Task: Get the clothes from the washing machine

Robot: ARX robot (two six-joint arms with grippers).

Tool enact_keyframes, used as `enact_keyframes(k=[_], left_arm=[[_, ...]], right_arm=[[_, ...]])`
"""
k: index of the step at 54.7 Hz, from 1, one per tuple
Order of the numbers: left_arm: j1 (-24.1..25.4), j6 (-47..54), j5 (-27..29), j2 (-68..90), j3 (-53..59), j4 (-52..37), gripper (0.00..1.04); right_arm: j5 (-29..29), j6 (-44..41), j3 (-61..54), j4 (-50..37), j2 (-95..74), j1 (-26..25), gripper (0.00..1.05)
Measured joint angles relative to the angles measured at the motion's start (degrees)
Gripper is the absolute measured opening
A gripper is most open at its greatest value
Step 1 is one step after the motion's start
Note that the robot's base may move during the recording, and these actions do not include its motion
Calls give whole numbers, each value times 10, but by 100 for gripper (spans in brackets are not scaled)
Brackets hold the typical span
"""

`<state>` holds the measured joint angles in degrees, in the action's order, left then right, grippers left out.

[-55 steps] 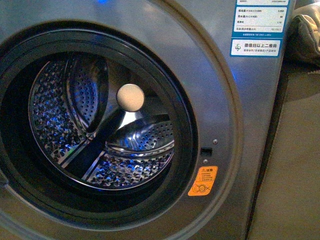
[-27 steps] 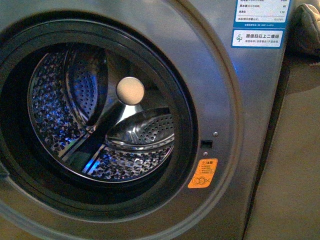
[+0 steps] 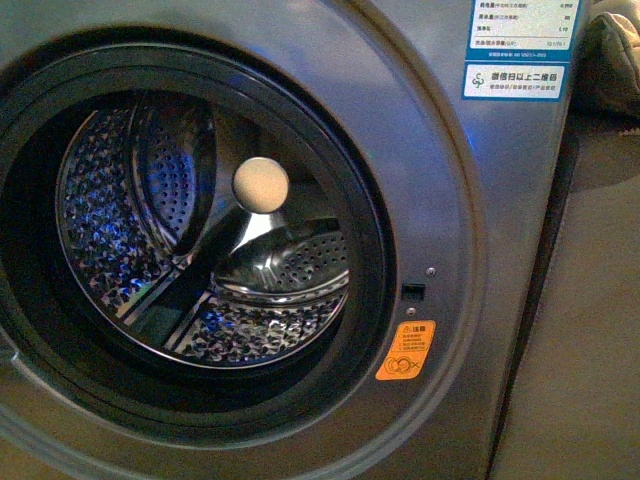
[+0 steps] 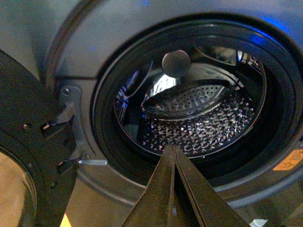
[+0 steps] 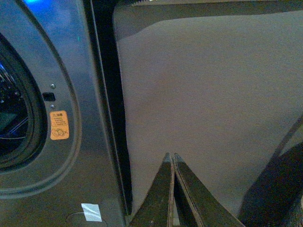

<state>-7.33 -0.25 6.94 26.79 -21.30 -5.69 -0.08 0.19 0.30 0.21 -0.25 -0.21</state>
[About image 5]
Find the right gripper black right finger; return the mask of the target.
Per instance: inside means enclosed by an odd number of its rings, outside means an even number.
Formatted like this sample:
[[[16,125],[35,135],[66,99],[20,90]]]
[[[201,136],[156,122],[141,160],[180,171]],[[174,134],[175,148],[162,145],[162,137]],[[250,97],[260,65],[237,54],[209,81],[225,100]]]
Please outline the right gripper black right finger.
[[[174,154],[174,196],[182,227],[243,227],[211,194],[179,154]]]

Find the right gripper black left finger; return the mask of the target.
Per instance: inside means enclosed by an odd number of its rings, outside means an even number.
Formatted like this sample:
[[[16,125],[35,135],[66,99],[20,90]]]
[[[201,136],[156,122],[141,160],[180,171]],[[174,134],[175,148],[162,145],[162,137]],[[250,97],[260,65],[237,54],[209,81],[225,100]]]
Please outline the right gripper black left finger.
[[[175,170],[172,157],[165,154],[158,172],[130,221],[130,227],[172,227],[174,214]]]

